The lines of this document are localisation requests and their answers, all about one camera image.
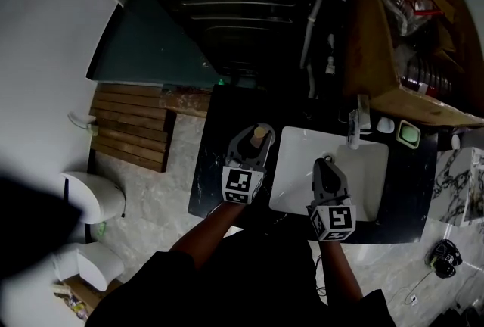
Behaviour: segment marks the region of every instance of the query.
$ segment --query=green soap bar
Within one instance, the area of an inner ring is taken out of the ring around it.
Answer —
[[[403,126],[400,131],[400,137],[406,142],[416,142],[418,140],[418,131],[412,126]]]

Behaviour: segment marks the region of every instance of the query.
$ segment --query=human arm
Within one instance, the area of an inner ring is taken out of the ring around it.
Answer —
[[[360,286],[338,241],[319,242],[327,302],[330,307],[345,307],[362,298]]]
[[[245,205],[223,202],[207,218],[181,237],[170,251],[181,251],[194,259],[199,270],[213,254],[225,233],[240,215]]]

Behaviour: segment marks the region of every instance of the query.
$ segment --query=tiled floor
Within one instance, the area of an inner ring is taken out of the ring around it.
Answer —
[[[155,251],[167,251],[183,234],[201,221],[187,213],[204,120],[178,116],[169,152],[167,172],[160,174],[97,154],[98,173],[117,183],[126,194],[126,218],[107,222],[104,235],[93,236],[117,253],[126,265],[120,277],[129,280]],[[397,325],[426,326],[454,302],[466,284],[484,279],[484,228],[457,228],[428,219],[423,237],[414,244],[343,246],[364,294],[381,288]],[[428,272],[424,257],[434,242],[447,232],[461,251],[464,263],[450,279],[430,274],[414,291],[418,304],[404,305],[408,290]],[[311,243],[313,257],[318,245]],[[324,284],[321,267],[319,285]]]

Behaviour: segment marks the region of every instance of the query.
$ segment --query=sink basin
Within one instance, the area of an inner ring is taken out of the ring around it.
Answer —
[[[359,148],[353,150],[346,146],[345,136],[292,126],[282,130],[269,207],[307,216],[306,206],[313,200],[312,168],[317,158],[326,155],[346,175],[356,219],[375,221],[385,184],[388,147],[360,140]]]

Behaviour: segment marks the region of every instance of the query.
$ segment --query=soap dish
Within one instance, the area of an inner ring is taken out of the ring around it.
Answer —
[[[404,139],[404,136],[408,135],[409,133],[417,135],[414,141]],[[410,124],[408,121],[402,120],[400,121],[399,128],[396,130],[396,141],[401,142],[403,145],[406,145],[411,149],[417,149],[418,145],[420,144],[420,129],[418,129],[415,125]]]

